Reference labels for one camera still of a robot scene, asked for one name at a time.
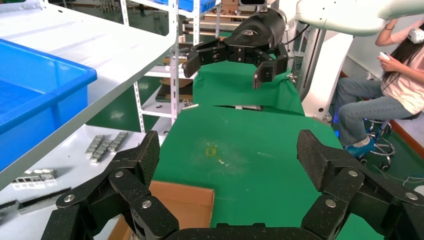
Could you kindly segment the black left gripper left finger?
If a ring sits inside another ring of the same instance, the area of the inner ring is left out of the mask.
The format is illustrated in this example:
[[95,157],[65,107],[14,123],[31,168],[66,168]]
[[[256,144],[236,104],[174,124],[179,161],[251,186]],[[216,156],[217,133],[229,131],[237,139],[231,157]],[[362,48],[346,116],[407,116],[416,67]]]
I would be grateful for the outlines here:
[[41,238],[92,240],[116,216],[140,240],[165,240],[177,232],[177,218],[149,190],[159,155],[153,130],[140,145],[116,153],[102,173],[57,199]]

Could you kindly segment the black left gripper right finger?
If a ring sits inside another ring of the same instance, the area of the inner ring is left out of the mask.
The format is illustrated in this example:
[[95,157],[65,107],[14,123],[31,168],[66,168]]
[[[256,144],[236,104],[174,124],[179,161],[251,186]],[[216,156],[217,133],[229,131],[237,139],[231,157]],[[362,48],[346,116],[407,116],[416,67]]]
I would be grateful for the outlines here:
[[368,170],[347,151],[322,144],[308,129],[299,132],[297,159],[320,196],[301,227],[334,240],[350,215],[364,219],[386,240],[424,237],[424,198]]

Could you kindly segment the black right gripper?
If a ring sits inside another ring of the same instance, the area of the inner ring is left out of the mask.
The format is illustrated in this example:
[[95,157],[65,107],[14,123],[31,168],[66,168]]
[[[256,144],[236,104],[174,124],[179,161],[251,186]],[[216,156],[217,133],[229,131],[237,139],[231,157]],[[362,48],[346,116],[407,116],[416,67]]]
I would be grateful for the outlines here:
[[288,52],[282,43],[286,18],[278,10],[267,8],[244,20],[225,43],[216,38],[194,45],[182,64],[184,76],[192,77],[203,65],[228,60],[254,64],[253,88],[272,82],[288,68]]

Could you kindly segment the operator hand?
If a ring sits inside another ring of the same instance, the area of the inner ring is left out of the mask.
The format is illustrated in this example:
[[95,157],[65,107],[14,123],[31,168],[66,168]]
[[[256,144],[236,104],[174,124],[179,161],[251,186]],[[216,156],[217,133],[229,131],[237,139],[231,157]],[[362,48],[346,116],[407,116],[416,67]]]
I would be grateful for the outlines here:
[[386,72],[401,73],[406,68],[406,65],[404,65],[403,63],[396,60],[390,55],[380,55],[378,59],[380,60],[381,68]]

